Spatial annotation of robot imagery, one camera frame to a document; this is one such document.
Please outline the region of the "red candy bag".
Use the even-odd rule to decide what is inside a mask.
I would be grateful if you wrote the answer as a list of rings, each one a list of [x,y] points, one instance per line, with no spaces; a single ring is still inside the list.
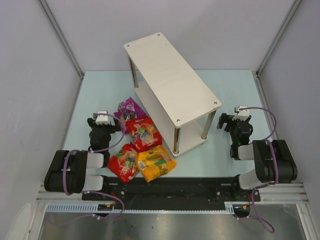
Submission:
[[[146,152],[163,143],[163,138],[150,116],[129,120],[126,127],[138,153]]]
[[[136,146],[133,143],[127,143],[109,159],[107,168],[123,183],[127,184],[139,172],[139,168],[136,165],[137,155]]]

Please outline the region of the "orange mango candy bag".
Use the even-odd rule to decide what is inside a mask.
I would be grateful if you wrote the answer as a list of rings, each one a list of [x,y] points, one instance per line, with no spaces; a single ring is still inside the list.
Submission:
[[[135,163],[147,183],[166,175],[177,166],[163,145],[140,152],[135,157]]]

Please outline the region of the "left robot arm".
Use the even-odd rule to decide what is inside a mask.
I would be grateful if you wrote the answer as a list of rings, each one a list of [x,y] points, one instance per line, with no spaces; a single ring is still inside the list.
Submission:
[[[95,113],[87,119],[91,128],[87,150],[57,150],[44,178],[47,192],[78,194],[102,190],[104,177],[89,175],[87,169],[106,167],[109,163],[111,134],[122,131],[122,123],[107,112]]]

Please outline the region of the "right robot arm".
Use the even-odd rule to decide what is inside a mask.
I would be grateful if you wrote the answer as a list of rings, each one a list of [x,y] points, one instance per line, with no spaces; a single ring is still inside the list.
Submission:
[[[251,116],[222,113],[217,128],[230,134],[230,157],[253,161],[254,169],[237,177],[239,187],[251,190],[260,186],[287,184],[298,177],[298,168],[285,140],[253,140]]]

